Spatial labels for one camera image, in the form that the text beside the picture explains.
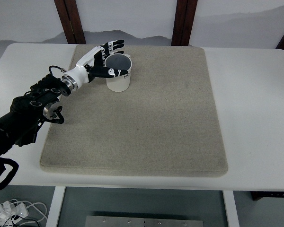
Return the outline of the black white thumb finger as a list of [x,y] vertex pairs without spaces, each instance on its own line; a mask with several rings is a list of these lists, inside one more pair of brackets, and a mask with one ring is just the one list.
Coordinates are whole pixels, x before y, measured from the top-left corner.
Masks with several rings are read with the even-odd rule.
[[119,70],[103,66],[93,66],[93,67],[87,66],[86,70],[89,73],[89,75],[97,78],[115,78],[119,76],[125,76],[128,74],[127,70]]

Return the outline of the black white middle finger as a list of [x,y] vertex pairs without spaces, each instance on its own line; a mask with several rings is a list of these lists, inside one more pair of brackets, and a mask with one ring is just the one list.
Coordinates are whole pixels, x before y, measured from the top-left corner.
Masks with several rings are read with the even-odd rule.
[[105,43],[105,44],[101,45],[101,47],[104,48],[104,50],[103,50],[104,53],[112,53],[114,50],[124,47],[124,44]]

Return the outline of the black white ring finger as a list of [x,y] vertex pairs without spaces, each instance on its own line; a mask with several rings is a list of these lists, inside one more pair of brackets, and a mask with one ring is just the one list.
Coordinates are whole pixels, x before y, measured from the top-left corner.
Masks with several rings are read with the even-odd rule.
[[114,41],[109,41],[107,43],[111,43],[111,44],[124,44],[124,40],[114,40]]

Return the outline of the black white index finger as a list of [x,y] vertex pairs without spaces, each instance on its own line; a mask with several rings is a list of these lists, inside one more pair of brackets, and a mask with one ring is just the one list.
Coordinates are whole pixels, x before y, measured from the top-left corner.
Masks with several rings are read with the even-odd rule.
[[106,59],[107,57],[114,55],[114,54],[124,54],[124,51],[115,51],[115,52],[101,52],[102,59]]

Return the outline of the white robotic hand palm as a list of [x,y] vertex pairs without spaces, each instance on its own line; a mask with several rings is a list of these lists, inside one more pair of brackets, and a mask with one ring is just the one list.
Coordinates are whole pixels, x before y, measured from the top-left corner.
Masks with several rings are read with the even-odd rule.
[[96,46],[80,58],[75,67],[62,76],[62,82],[70,89],[70,91],[78,90],[84,83],[89,83],[88,66],[94,66],[96,57],[99,55],[100,64],[103,64],[102,52],[104,47]]

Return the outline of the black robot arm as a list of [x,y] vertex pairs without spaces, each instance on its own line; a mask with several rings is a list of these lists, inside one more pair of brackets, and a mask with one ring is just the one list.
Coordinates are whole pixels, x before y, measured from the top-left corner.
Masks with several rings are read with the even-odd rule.
[[64,123],[59,96],[69,96],[82,84],[95,78],[115,79],[129,73],[120,66],[106,67],[110,56],[122,54],[123,40],[110,41],[94,47],[81,57],[75,67],[65,71],[61,79],[52,72],[32,85],[30,91],[13,99],[10,111],[0,118],[0,190],[4,189],[16,175],[16,161],[3,158],[13,145],[24,146],[35,143],[37,133],[44,122]]

